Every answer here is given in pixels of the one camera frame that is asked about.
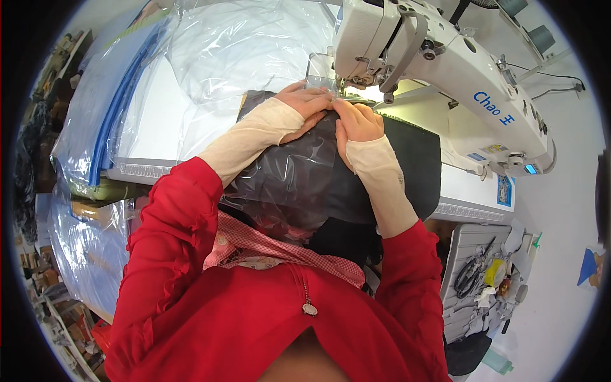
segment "fan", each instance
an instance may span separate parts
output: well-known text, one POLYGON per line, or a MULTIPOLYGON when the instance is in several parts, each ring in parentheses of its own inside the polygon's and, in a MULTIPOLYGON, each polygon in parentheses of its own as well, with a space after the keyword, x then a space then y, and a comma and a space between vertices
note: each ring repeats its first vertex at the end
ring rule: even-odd
POLYGON ((499 9, 499 5, 495 0, 460 0, 458 3, 458 7, 454 11, 452 17, 450 17, 450 22, 453 25, 458 23, 458 19, 463 15, 464 11, 467 9, 467 6, 473 3, 478 7, 482 7, 485 9, 499 9))

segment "scissors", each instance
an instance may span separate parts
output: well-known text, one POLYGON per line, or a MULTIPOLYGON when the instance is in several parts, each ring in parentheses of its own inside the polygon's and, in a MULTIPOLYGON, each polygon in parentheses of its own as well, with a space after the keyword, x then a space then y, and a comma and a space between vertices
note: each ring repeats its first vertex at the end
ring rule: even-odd
POLYGON ((496 240, 496 236, 492 238, 490 243, 486 246, 484 253, 481 256, 474 257, 465 264, 458 273, 458 277, 454 280, 454 290, 457 292, 456 297, 464 298, 469 295, 475 286, 478 284, 481 264, 485 260, 488 252, 492 248, 492 243, 496 240))

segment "pink checkered scarf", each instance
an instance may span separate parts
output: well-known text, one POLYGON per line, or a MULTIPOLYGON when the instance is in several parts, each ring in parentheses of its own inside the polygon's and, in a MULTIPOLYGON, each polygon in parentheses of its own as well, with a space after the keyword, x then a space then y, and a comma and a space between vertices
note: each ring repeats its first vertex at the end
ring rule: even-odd
POLYGON ((214 247, 203 263, 204 270, 211 266, 233 268, 237 265, 264 270, 280 263, 315 266, 359 289, 365 282, 363 270, 350 260, 319 255, 310 249, 272 239, 219 211, 214 247))

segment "woman's left hand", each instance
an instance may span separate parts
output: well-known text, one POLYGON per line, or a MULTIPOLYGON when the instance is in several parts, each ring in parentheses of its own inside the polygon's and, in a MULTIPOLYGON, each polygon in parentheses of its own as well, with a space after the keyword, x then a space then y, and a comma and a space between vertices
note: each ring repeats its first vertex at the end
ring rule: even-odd
POLYGON ((333 94, 324 87, 304 89, 306 80, 291 84, 282 89, 274 98, 295 109, 305 119, 303 126, 296 132, 282 138, 281 144, 294 141, 313 128, 326 114, 323 110, 333 109, 333 94))

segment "red stool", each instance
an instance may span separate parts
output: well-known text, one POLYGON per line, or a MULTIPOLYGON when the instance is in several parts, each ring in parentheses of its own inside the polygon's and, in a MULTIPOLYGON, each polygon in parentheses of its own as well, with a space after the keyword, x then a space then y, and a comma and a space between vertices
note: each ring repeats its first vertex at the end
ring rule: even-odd
POLYGON ((108 353, 108 349, 111 347, 111 329, 112 326, 104 320, 96 322, 91 329, 91 335, 95 339, 95 343, 104 353, 108 353))

